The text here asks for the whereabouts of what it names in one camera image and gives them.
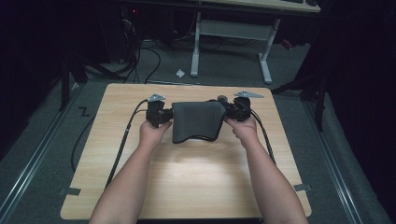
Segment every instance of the tape strip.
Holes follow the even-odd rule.
[[[309,185],[309,184],[299,184],[299,185],[294,185],[294,189],[295,189],[295,191],[305,190],[305,192],[308,192],[312,188],[311,188],[311,185]]]
[[[61,188],[59,190],[59,195],[79,195],[81,189],[72,189],[72,188]]]

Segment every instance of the gray carpet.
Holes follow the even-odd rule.
[[[152,44],[153,42],[145,43],[146,46]],[[181,44],[189,44],[189,41],[180,42]],[[150,81],[274,89],[294,79],[309,50],[309,46],[286,50],[282,46],[274,45],[268,58],[274,83],[268,86],[263,83],[256,56],[260,52],[260,47],[263,46],[262,42],[253,42],[244,46],[223,43],[216,50],[203,49],[198,77],[189,76],[191,46],[180,45],[170,48],[158,44],[153,48],[161,55],[161,65]],[[203,47],[213,48],[216,47],[216,43],[206,46],[204,44]],[[154,53],[149,50],[141,50],[141,59],[137,67],[137,74],[141,82],[157,62],[158,58]],[[114,64],[109,66],[111,69],[117,69],[117,67]],[[185,71],[186,75],[177,77],[178,69]],[[133,82],[133,80],[134,74],[130,76],[129,82]],[[73,172],[70,160],[73,147],[81,131],[97,111],[106,85],[110,82],[112,80],[91,76],[89,82],[82,88],[81,94],[71,105],[60,129],[54,135],[47,155],[21,197],[9,223],[87,223],[86,220],[66,221],[61,219],[60,211],[64,196],[59,195],[58,192],[61,187],[68,187],[71,182]],[[324,162],[321,144],[316,136],[315,127],[311,124],[312,118],[306,113],[304,104],[300,102],[297,93],[296,91],[287,91],[275,96],[275,100],[303,182],[312,187],[307,192],[313,211],[309,221],[310,223],[349,223],[347,213]],[[18,142],[1,161],[1,202],[11,191],[22,169],[55,118],[60,106],[60,95],[60,85],[57,85],[42,106],[33,114]],[[82,109],[80,107],[87,107],[86,114],[90,116],[81,116]],[[343,176],[346,178],[346,183],[360,210],[363,222],[390,223],[387,214],[376,200],[375,194],[351,153],[329,99],[326,102],[323,125],[326,139]],[[75,162],[78,162],[88,133],[89,130],[83,134],[77,146]],[[248,221],[251,220],[224,220],[224,223],[247,223]],[[176,222],[173,220],[160,223]],[[194,223],[219,223],[219,220],[198,220]]]

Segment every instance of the light wood surface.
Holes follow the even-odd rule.
[[[311,7],[305,1],[303,3],[293,3],[281,0],[202,0],[202,2],[231,4],[246,7],[264,7],[300,12],[320,12],[319,6]]]
[[[216,99],[219,95],[225,95],[231,101],[233,94],[242,90],[264,95],[264,98],[251,98],[251,107],[262,119],[277,166],[293,186],[301,184],[288,139],[268,89],[110,84],[70,186],[81,189],[81,192],[78,196],[66,196],[62,218],[90,218],[105,188],[127,122],[140,101],[155,92],[166,97],[165,108],[170,108],[172,102],[202,102]],[[146,108],[147,104],[141,106],[141,109]],[[144,120],[145,112],[135,116],[118,169],[137,147],[138,129]],[[174,145],[171,129],[152,157],[148,192],[140,218],[261,216],[250,185],[246,152],[227,124],[223,124],[219,139],[215,142],[188,140]],[[309,216],[311,208],[305,192],[297,193],[305,214]]]

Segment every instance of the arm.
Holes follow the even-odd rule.
[[[308,223],[297,194],[264,150],[253,117],[226,119],[247,151],[251,185],[265,223]]]
[[[151,154],[171,125],[154,128],[148,121],[141,125],[139,145],[100,197],[90,223],[136,223],[145,200]]]

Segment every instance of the desk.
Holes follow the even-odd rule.
[[[300,12],[315,12],[319,13],[320,8],[318,6],[311,7],[306,2],[302,4],[299,3],[291,3],[281,0],[201,0],[201,2],[208,3],[222,3],[222,4],[231,4],[236,6],[244,6],[244,7],[263,7],[263,8],[271,8],[271,9],[279,9],[279,10],[293,10]],[[274,42],[274,38],[276,35],[276,31],[278,25],[280,23],[280,19],[275,19],[275,22],[272,26],[263,26],[257,24],[246,24],[246,23],[237,23],[237,22],[227,22],[227,21],[209,21],[209,20],[201,20],[201,13],[198,12],[196,25],[195,25],[195,44],[194,51],[192,53],[192,61],[191,61],[191,76],[197,77],[199,70],[199,41],[200,35],[219,35],[226,37],[235,37],[235,38],[245,38],[245,39],[254,39],[254,40],[265,40],[266,45],[263,49],[263,53],[259,53],[259,62],[262,68],[262,76],[264,78],[264,82],[267,84],[272,83],[270,71],[268,69],[267,57],[270,51],[270,48]]]
[[[218,95],[233,99],[233,94],[242,90],[264,95],[264,98],[252,98],[251,107],[259,114],[268,133],[277,166],[293,186],[302,184],[268,89],[110,84],[70,185],[70,188],[81,189],[80,194],[66,196],[62,218],[90,218],[105,188],[126,124],[140,101],[156,92],[166,97],[165,108],[169,108],[173,102],[202,102],[216,99]],[[138,129],[145,116],[144,112],[135,116],[118,170],[137,147]],[[305,192],[297,194],[305,214],[310,216]],[[250,185],[246,152],[231,127],[224,124],[215,142],[189,140],[178,145],[172,143],[172,130],[166,132],[152,157],[140,218],[260,216]]]

